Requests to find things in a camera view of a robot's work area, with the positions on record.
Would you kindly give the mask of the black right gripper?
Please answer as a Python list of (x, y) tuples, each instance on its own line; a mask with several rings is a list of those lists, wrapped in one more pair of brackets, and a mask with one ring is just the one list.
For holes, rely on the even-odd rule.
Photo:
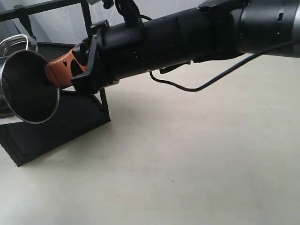
[(95, 94), (119, 82), (112, 73), (117, 63), (113, 53), (138, 44), (142, 40), (143, 23), (110, 26), (107, 20), (92, 24), (90, 50), (86, 68), (86, 47), (79, 43), (69, 52), (45, 65), (45, 74), (55, 86), (71, 86), (80, 94)]

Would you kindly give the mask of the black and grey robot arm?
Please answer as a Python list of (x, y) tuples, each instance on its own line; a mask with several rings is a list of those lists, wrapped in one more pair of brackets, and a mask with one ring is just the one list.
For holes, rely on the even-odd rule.
[(93, 94), (119, 80), (183, 65), (248, 54), (217, 76), (226, 76), (258, 56), (300, 55), (297, 0), (207, 0), (198, 7), (157, 19), (143, 16), (132, 0), (108, 0), (124, 23), (91, 26), (90, 38), (45, 66), (55, 86)]

